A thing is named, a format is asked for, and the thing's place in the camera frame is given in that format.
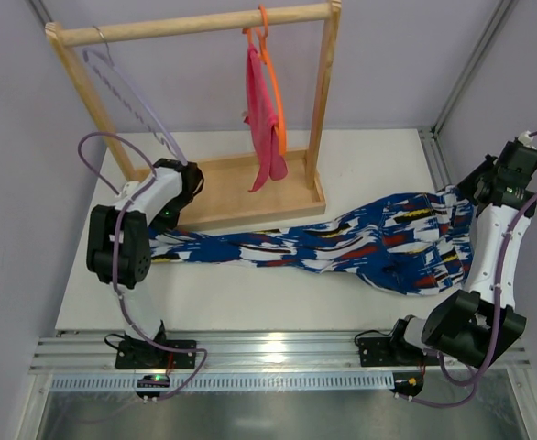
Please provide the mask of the wooden clothes rack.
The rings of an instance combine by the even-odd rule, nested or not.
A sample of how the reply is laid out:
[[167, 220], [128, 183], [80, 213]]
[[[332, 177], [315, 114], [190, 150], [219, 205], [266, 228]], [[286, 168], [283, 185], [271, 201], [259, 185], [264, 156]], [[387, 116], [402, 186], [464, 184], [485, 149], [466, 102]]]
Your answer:
[[[279, 81], [289, 170], [249, 192], [258, 171], [244, 124], [247, 38], [263, 32]], [[203, 170], [201, 195], [183, 226], [220, 228], [321, 215], [326, 201], [317, 170], [342, 5], [338, 1], [52, 1], [46, 37], [95, 126], [143, 140], [169, 154], [104, 88], [82, 49], [105, 51], [133, 81]]]

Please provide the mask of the pink cloth on hanger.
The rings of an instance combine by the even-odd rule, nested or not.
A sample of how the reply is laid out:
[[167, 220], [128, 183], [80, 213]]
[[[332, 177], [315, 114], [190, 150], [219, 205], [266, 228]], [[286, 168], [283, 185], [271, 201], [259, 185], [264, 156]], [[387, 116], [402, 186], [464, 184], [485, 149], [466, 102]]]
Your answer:
[[268, 180], [280, 181], [288, 175], [285, 159], [279, 154], [278, 117], [273, 108], [257, 48], [249, 43], [246, 57], [247, 114], [253, 147], [258, 160], [257, 176], [248, 190], [259, 191]]

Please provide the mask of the blue white red patterned trousers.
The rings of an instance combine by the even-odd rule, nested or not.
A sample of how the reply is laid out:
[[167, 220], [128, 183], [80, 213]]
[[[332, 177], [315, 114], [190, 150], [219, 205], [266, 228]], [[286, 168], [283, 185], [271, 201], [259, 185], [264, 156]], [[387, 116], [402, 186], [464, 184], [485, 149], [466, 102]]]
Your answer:
[[207, 235], [149, 232], [155, 261], [344, 272], [387, 292], [436, 295], [471, 269], [474, 205], [453, 185], [396, 193], [329, 222]]

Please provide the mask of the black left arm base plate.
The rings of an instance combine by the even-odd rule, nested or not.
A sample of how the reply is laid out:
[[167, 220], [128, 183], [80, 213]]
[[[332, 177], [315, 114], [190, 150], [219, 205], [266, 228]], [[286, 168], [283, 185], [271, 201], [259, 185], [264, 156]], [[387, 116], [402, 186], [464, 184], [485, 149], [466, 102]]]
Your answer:
[[116, 348], [116, 369], [186, 369], [195, 368], [195, 340], [167, 340], [169, 350], [161, 350], [144, 340], [123, 338]]

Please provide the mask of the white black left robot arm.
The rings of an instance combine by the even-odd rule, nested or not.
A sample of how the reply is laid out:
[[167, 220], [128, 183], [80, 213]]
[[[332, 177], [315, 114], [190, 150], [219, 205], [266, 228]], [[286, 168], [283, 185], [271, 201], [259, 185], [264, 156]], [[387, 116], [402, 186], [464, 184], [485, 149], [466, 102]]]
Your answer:
[[195, 367], [197, 343], [167, 339], [146, 277], [152, 262], [150, 233], [175, 228], [181, 210], [203, 183], [196, 163], [159, 159], [143, 182], [127, 183], [115, 203], [98, 204], [91, 211], [86, 265], [114, 289], [125, 320], [117, 369]]

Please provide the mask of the aluminium frame rail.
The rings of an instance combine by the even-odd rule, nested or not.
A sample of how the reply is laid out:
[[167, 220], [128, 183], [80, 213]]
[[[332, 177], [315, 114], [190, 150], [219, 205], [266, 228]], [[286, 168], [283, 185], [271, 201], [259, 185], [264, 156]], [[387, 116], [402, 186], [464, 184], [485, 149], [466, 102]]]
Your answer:
[[435, 189], [440, 189], [448, 183], [454, 182], [457, 177], [455, 154], [448, 143], [447, 128], [453, 119], [455, 110], [461, 104], [467, 89], [475, 80], [518, 3], [514, 0], [496, 2], [441, 106], [439, 115], [431, 125], [417, 128], [427, 168]]

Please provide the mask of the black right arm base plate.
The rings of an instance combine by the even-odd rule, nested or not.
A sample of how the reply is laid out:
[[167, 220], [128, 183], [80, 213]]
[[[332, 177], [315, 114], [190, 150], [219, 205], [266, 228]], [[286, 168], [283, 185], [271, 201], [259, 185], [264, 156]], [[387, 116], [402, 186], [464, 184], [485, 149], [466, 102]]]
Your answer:
[[375, 331], [355, 336], [361, 367], [423, 367], [438, 366], [436, 356], [425, 355], [417, 347], [399, 342], [397, 338]]

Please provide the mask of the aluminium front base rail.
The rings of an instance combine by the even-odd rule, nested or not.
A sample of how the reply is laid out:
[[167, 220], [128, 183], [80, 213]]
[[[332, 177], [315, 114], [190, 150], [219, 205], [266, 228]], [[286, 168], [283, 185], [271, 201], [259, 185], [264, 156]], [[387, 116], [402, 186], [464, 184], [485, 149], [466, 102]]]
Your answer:
[[[203, 365], [212, 372], [314, 372], [364, 369], [354, 331], [174, 331], [167, 338], [194, 340], [208, 352]], [[28, 372], [109, 373], [115, 351], [106, 332], [65, 331], [42, 337]]]

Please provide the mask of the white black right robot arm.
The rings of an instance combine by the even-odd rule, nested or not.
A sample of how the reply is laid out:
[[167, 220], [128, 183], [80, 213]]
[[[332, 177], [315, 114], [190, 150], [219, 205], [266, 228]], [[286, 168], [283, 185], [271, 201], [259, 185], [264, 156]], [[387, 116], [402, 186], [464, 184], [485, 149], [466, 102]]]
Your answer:
[[524, 332], [526, 319], [514, 311], [513, 283], [521, 241], [536, 202], [527, 189], [537, 170], [537, 149], [526, 136], [508, 142], [457, 186], [477, 209], [477, 242], [471, 269], [459, 289], [429, 314], [400, 319], [389, 339], [400, 363], [442, 352], [485, 369]]

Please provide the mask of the orange plastic hanger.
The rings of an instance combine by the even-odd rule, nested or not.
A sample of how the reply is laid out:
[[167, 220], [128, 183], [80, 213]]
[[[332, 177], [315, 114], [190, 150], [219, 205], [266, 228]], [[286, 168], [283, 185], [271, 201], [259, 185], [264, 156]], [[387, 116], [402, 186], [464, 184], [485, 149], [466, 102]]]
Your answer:
[[284, 157], [285, 154], [287, 153], [287, 148], [288, 148], [287, 126], [286, 126], [285, 113], [284, 113], [284, 108], [283, 108], [283, 103], [282, 103], [282, 97], [281, 97], [280, 88], [279, 88], [279, 81], [278, 81], [277, 74], [275, 72], [274, 65], [273, 65], [271, 56], [268, 51], [268, 46], [267, 46], [267, 38], [269, 35], [268, 15], [267, 15], [266, 8], [262, 4], [258, 5], [258, 11], [260, 12], [260, 15], [261, 15], [261, 22], [262, 22], [264, 31], [260, 32], [258, 27], [253, 27], [253, 28], [245, 27], [242, 29], [242, 34], [246, 36], [247, 44], [253, 43], [253, 32], [255, 32], [257, 35], [258, 48], [259, 48], [258, 58], [267, 67], [268, 75], [270, 78], [270, 83], [272, 86], [272, 92], [274, 95], [274, 101], [275, 101], [275, 105], [277, 108], [276, 115], [278, 118], [278, 122], [275, 125], [275, 128], [276, 128], [277, 138], [279, 142], [279, 154], [281, 155], [281, 157]]

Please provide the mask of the lilac plastic hanger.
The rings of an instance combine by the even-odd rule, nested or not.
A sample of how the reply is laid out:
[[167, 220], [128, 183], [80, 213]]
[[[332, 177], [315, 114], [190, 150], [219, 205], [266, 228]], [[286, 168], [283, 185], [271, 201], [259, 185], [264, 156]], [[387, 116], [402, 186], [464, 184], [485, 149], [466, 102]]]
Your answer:
[[115, 64], [108, 41], [102, 30], [97, 26], [93, 26], [93, 29], [97, 31], [100, 42], [105, 46], [105, 51], [83, 48], [82, 60], [85, 65], [90, 68], [90, 71], [115, 98], [115, 101], [132, 115], [140, 126], [145, 128], [174, 159], [181, 165], [186, 166], [188, 160], [174, 136], [164, 127], [147, 98], [121, 68]]

